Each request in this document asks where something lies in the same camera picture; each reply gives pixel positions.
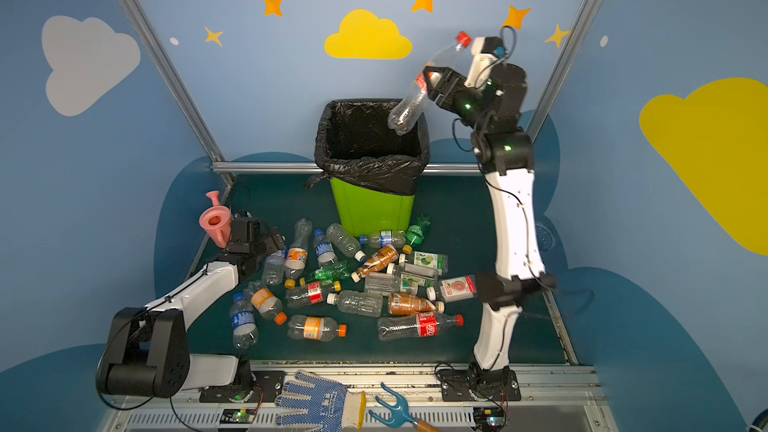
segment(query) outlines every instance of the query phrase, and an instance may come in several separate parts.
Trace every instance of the cloud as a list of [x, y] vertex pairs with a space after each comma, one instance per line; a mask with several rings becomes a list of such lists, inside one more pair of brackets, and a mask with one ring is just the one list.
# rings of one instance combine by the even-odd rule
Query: cloud
[[139, 45], [102, 20], [53, 16], [43, 25], [43, 53], [53, 69], [45, 93], [57, 112], [76, 116], [139, 65]]
[[[724, 120], [736, 124], [727, 135], [717, 128]], [[768, 86], [724, 79], [686, 99], [659, 96], [640, 128], [728, 235], [768, 255]]]
[[400, 35], [397, 24], [363, 9], [347, 14], [339, 33], [326, 39], [328, 55], [340, 59], [402, 59], [412, 48], [411, 41]]

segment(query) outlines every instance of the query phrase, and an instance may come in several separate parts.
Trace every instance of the work glove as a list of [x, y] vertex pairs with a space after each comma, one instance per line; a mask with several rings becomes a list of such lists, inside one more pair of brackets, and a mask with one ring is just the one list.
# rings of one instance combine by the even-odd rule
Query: work glove
[[277, 427], [302, 427], [303, 432], [341, 432], [362, 427], [366, 410], [364, 392], [349, 392], [344, 384], [298, 370], [283, 387], [275, 406], [286, 408], [275, 418]]

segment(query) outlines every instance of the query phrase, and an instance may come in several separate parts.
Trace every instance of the pink watering can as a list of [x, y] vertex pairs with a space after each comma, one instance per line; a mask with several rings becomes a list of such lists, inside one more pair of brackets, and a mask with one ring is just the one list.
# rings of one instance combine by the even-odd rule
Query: pink watering can
[[200, 226], [221, 248], [225, 248], [230, 241], [230, 222], [232, 222], [232, 212], [228, 207], [219, 203], [219, 191], [208, 192], [206, 197], [214, 203], [214, 206], [203, 212], [200, 216]]

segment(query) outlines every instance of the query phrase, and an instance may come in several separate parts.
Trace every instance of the blue garden fork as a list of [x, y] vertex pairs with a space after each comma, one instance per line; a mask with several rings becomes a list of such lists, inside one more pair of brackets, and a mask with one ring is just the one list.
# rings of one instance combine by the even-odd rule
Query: blue garden fork
[[383, 382], [382, 382], [382, 389], [392, 394], [395, 397], [395, 399], [397, 399], [397, 402], [395, 403], [395, 405], [389, 405], [384, 400], [381, 400], [377, 395], [376, 402], [379, 402], [381, 406], [388, 408], [392, 416], [389, 419], [385, 419], [378, 414], [374, 414], [372, 410], [369, 410], [368, 413], [371, 415], [372, 418], [378, 420], [385, 426], [391, 427], [393, 429], [396, 429], [397, 427], [401, 427], [405, 422], [410, 422], [411, 424], [413, 424], [413, 427], [416, 427], [418, 432], [440, 432], [439, 430], [429, 425], [424, 420], [417, 420], [411, 417], [411, 415], [408, 413], [408, 400], [406, 400], [406, 398], [404, 398], [394, 390], [388, 388], [386, 385], [384, 385]]

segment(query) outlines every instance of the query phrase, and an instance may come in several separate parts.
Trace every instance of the yellow cloud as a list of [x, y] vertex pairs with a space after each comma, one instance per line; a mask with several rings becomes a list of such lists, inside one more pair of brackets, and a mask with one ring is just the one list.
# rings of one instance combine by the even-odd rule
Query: yellow cloud
[[339, 59], [402, 59], [412, 48], [397, 24], [363, 9], [347, 14], [339, 33], [326, 39], [326, 52]]
[[659, 96], [640, 128], [728, 235], [768, 255], [768, 86], [724, 79]]

